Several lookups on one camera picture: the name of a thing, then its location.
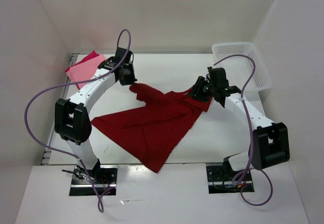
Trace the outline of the light pink t shirt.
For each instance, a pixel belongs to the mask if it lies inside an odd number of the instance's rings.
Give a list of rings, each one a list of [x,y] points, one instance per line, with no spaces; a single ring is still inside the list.
[[[105,59],[105,56],[99,55],[98,57],[72,67],[66,74],[72,82],[90,80],[98,69],[98,65]]]

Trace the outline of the magenta t shirt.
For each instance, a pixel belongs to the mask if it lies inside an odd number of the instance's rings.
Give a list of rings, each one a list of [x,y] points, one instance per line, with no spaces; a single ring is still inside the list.
[[[99,54],[96,51],[93,50],[90,54],[88,54],[86,57],[84,57],[80,62],[68,67],[65,70],[65,72],[67,73],[72,67],[77,66],[78,64],[82,64],[82,63],[84,63],[84,62],[86,62],[86,61],[88,61],[90,59],[93,59],[95,57],[98,57],[98,56],[99,56]]]

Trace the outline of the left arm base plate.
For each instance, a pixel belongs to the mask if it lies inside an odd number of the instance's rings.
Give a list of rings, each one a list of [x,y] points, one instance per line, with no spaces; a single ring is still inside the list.
[[[117,165],[101,165],[99,179],[95,180],[91,177],[99,195],[103,194],[105,191],[105,195],[116,195],[117,170]],[[72,174],[69,196],[80,197],[95,195],[88,177],[78,166],[75,166],[73,171],[69,171],[68,173]]]

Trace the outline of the dark red t shirt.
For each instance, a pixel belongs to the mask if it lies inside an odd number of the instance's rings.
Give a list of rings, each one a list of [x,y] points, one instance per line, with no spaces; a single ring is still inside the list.
[[[145,106],[92,119],[101,133],[158,173],[173,149],[192,128],[211,102],[188,97],[188,91],[163,93],[135,83],[129,90]]]

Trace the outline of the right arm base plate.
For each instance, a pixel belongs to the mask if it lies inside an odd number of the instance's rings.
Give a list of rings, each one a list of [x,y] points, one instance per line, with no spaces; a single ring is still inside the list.
[[[232,177],[225,173],[221,164],[206,164],[209,194],[227,194],[254,192],[251,173],[248,172],[243,181],[238,185],[232,184]]]

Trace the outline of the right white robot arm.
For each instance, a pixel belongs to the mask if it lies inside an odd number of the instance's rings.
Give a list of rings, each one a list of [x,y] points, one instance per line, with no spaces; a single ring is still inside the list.
[[[263,170],[290,159],[288,129],[284,123],[275,123],[258,111],[237,86],[228,81],[213,83],[209,78],[198,77],[188,93],[194,100],[206,102],[213,99],[236,116],[250,135],[248,151],[224,158],[222,174],[235,179],[245,169]]]

